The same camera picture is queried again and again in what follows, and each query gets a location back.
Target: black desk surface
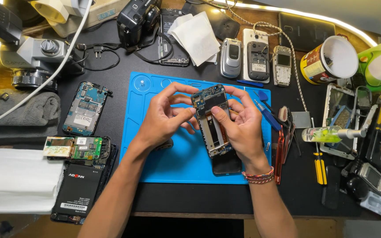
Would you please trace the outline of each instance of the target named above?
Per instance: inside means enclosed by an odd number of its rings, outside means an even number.
[[[77,43],[119,42],[115,22],[108,22],[100,29],[79,35]],[[103,68],[116,60],[111,52],[104,52],[101,59],[93,58],[92,50],[87,67]],[[61,124],[58,129],[62,135],[62,123],[66,117],[77,85],[81,81],[91,81],[104,85],[112,90],[113,96],[107,99],[100,118],[96,135],[109,136],[117,145],[121,144],[123,133],[124,111],[126,109],[129,76],[132,71],[168,75],[180,78],[213,81],[219,83],[238,84],[235,80],[223,78],[219,73],[219,64],[204,63],[199,67],[168,67],[150,64],[140,60],[134,54],[126,54],[124,49],[117,50],[121,57],[119,65],[102,72],[87,71],[85,74],[71,78],[63,78],[58,82],[61,98]],[[157,57],[157,43],[140,51],[147,58]],[[299,74],[304,99],[316,125],[321,125],[326,85],[315,86]],[[273,80],[265,85],[271,90],[272,108],[278,110],[288,106],[291,111],[304,111],[299,96],[296,79],[293,75],[287,88],[273,85]],[[339,208],[331,210],[321,205],[322,187],[317,184],[314,158],[315,144],[306,143],[301,138],[302,129],[296,130],[302,156],[297,156],[295,145],[291,147],[289,157],[282,169],[282,182],[278,190],[284,203],[293,216],[360,216],[361,207],[352,198],[340,194]],[[277,133],[273,131],[273,142],[277,141]],[[330,156],[324,156],[325,164],[333,164]],[[214,185],[214,184],[173,184],[173,183],[140,183],[136,192],[133,211],[165,212],[165,213],[202,213],[202,214],[253,214],[251,194],[247,185]]]

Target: precision screwdriver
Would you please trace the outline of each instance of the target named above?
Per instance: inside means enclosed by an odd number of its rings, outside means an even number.
[[[312,127],[315,127],[313,117],[311,117],[311,122],[312,122]],[[325,184],[327,184],[327,179],[325,176],[324,160],[321,158],[323,153],[318,151],[318,143],[317,142],[315,143],[315,149],[316,149],[316,152],[314,153],[314,156],[315,156],[314,162],[315,162],[315,171],[317,173],[317,182],[325,185]]]

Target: finger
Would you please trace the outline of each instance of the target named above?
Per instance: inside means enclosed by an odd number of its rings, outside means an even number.
[[[235,121],[236,118],[239,116],[239,113],[237,113],[233,110],[230,110],[230,109],[229,109],[229,113],[230,113],[230,120],[232,120],[232,121]]]
[[[245,110],[242,104],[236,101],[235,99],[229,99],[227,101],[229,103],[229,108],[233,109],[233,111],[240,113],[243,112],[243,110]]]
[[[192,100],[190,96],[186,96],[183,94],[176,94],[168,97],[168,101],[170,102],[170,105],[184,103],[187,105],[192,105]]]
[[[175,127],[178,128],[183,122],[189,121],[193,115],[195,115],[196,109],[194,108],[185,108],[182,111],[177,114],[177,116],[174,116],[170,118],[171,124]]]
[[[246,108],[255,107],[255,104],[252,101],[247,91],[237,89],[233,86],[226,86],[226,85],[224,85],[224,89],[226,90],[226,93],[238,97],[241,100],[244,107]]]
[[[192,126],[188,122],[183,122],[180,126],[185,128],[189,134],[195,134],[195,131],[192,129]]]
[[[179,114],[179,112],[181,112],[182,110],[184,110],[184,108],[172,108],[173,116],[177,116]],[[192,126],[193,126],[193,128],[195,128],[195,130],[199,130],[198,121],[194,116],[192,116],[192,118],[189,120],[189,122],[192,124]]]
[[[235,124],[230,120],[229,115],[227,115],[227,113],[220,107],[217,107],[217,106],[213,107],[211,109],[211,113],[213,113],[217,121],[219,121],[219,123],[225,127],[226,132],[228,130],[229,131],[232,130],[233,127],[235,126]]]
[[[194,94],[198,91],[199,91],[199,89],[194,88],[190,85],[172,82],[164,90],[162,90],[158,95],[161,95],[163,97],[170,97],[170,96],[174,95],[176,92]]]

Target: paper cup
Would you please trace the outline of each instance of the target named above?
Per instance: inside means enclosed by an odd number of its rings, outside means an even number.
[[[330,67],[327,66],[324,56],[332,60]],[[327,38],[301,60],[302,75],[308,82],[316,85],[352,77],[357,69],[357,52],[349,41],[337,35]]]

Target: desk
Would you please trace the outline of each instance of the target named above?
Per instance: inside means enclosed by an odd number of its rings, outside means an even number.
[[[163,8],[181,9],[184,1],[164,0]],[[256,10],[235,9],[238,15],[251,22],[266,21],[277,25],[277,13]],[[242,39],[242,30],[252,28],[241,22],[238,39]],[[361,52],[368,46],[353,34],[336,27],[337,33],[349,36],[357,52]],[[119,42],[115,22],[108,22],[100,29],[80,34],[80,43],[104,43]],[[270,50],[278,43],[277,36],[269,37]],[[104,135],[112,138],[113,143],[120,145],[123,131],[124,111],[127,101],[127,88],[129,76],[132,71],[168,75],[173,77],[190,78],[197,80],[213,81],[218,83],[236,84],[235,80],[225,79],[220,75],[220,65],[203,63],[199,67],[167,67],[158,64],[150,64],[140,60],[134,54],[127,54],[124,49],[117,51],[121,57],[118,66],[103,72],[90,72],[59,80],[59,96],[61,98],[61,124],[58,129],[59,135],[63,135],[62,123],[69,109],[71,99],[81,81],[91,81],[106,86],[112,90],[113,96],[108,98],[104,112],[100,118],[96,135]],[[147,58],[157,57],[157,44],[140,51]],[[297,58],[304,53],[298,52]],[[89,57],[88,67],[101,68],[115,62],[116,57],[111,53],[102,54],[102,59]],[[9,73],[0,69],[0,88],[6,88],[10,82]],[[299,73],[299,79],[304,94],[304,99],[311,116],[315,118],[315,124],[320,125],[323,117],[326,84],[315,86],[306,81]],[[303,111],[296,79],[293,75],[289,87],[280,88],[272,82],[265,85],[271,90],[272,108],[278,110],[286,105],[291,111]],[[302,129],[296,131],[299,137],[302,156],[296,154],[293,145],[289,158],[282,169],[282,182],[278,186],[284,203],[294,217],[328,216],[328,217],[359,217],[363,211],[352,198],[340,194],[339,208],[330,210],[321,205],[322,187],[317,184],[315,167],[313,163],[313,143],[304,143],[301,138]],[[273,132],[273,141],[277,141],[278,135]],[[331,156],[324,156],[325,164],[331,165]],[[137,216],[175,216],[175,217],[212,217],[212,218],[252,218],[253,209],[249,187],[246,185],[213,185],[213,184],[174,184],[174,183],[140,183],[136,192],[132,208]]]

